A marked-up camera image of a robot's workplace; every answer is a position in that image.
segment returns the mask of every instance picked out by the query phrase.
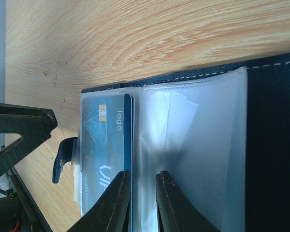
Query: blue card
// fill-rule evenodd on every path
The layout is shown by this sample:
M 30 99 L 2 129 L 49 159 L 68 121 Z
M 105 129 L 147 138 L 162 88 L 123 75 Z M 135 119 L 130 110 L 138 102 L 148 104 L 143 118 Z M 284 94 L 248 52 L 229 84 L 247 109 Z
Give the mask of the blue card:
M 81 207 L 88 212 L 118 172 L 130 170 L 133 99 L 129 94 L 83 97 Z

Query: wooden table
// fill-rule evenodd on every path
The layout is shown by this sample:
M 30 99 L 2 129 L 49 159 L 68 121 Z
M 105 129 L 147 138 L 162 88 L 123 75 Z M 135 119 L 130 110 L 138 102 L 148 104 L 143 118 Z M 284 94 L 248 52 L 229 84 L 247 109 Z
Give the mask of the wooden table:
M 6 102 L 53 109 L 52 138 L 16 169 L 54 231 L 80 218 L 58 145 L 76 136 L 81 90 L 290 51 L 290 0 L 6 3 Z

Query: wallet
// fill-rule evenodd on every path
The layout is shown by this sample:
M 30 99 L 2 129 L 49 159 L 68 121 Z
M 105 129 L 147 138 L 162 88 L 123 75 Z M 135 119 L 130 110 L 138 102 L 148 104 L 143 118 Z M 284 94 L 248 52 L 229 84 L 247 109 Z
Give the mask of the wallet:
M 117 171 L 128 169 L 131 227 L 158 230 L 155 176 L 167 170 L 221 231 L 285 228 L 290 53 L 84 89 L 80 136 L 60 144 L 54 183 L 73 145 L 82 214 L 101 195 L 96 187 L 103 192 Z

